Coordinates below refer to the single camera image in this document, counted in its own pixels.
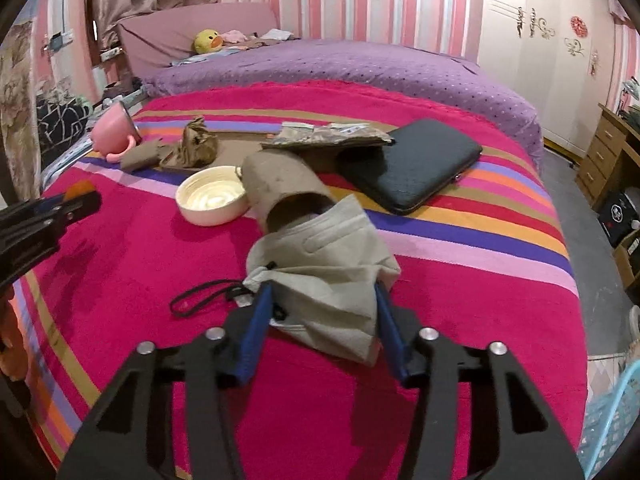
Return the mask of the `person's left hand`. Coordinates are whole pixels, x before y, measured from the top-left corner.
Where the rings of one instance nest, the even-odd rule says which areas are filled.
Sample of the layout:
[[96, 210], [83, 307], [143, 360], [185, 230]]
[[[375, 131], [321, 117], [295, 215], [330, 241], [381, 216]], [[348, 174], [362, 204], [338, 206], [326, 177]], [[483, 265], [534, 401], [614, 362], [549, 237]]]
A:
[[9, 377], [12, 382], [17, 382], [27, 376], [28, 355], [23, 334], [18, 326], [13, 300], [13, 287], [2, 289], [0, 336], [3, 350], [0, 356], [0, 367], [6, 377]]

